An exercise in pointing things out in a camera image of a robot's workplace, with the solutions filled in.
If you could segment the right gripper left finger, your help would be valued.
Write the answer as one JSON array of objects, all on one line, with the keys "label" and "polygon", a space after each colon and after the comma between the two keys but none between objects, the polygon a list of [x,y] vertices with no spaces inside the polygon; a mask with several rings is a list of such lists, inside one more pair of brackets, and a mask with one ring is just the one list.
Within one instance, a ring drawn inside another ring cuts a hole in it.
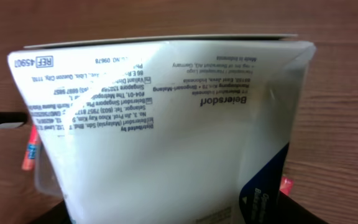
[{"label": "right gripper left finger", "polygon": [[62,201],[52,209],[28,224],[72,224],[65,202]]}]

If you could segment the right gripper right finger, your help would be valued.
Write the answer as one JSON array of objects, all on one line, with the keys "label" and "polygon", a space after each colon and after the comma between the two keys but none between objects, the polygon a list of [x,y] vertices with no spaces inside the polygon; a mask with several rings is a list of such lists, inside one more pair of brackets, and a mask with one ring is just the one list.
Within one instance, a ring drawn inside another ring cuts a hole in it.
[{"label": "right gripper right finger", "polygon": [[279,224],[328,224],[289,196],[280,192],[276,206],[275,223]]}]

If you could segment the red white medicine box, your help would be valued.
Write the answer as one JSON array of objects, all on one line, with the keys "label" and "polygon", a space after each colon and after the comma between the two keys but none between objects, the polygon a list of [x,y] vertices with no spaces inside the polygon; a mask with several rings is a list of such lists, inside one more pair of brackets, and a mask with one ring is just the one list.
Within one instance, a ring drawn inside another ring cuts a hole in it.
[{"label": "red white medicine box", "polygon": [[285,194],[286,196],[289,196],[292,188],[294,185],[294,181],[289,179],[288,177],[283,176],[281,178],[281,183],[280,183],[280,191],[281,193]]}]

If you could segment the orange effervescent tablet tube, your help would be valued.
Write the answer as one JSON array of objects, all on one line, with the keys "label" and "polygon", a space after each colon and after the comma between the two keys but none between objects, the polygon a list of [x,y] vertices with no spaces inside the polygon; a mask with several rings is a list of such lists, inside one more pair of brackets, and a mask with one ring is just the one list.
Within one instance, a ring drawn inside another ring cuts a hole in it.
[{"label": "orange effervescent tablet tube", "polygon": [[27,143],[24,159],[22,161],[22,170],[30,171],[35,167],[36,151],[40,145],[40,138],[35,125],[32,126],[30,137]]}]

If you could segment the dark syrup bottle white cap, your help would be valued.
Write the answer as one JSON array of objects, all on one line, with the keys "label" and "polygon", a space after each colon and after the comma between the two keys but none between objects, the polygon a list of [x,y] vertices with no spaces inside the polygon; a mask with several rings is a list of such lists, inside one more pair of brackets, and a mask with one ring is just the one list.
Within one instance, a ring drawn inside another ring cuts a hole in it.
[{"label": "dark syrup bottle white cap", "polygon": [[26,124],[28,116],[23,112],[0,112],[0,129],[18,128]]}]

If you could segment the white plaster box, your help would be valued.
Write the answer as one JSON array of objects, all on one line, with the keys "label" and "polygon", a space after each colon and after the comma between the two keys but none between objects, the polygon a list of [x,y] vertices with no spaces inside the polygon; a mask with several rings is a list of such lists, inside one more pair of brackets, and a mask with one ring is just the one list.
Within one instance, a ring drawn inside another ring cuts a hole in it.
[{"label": "white plaster box", "polygon": [[223,38],[8,55],[73,223],[276,223],[316,47]]}]

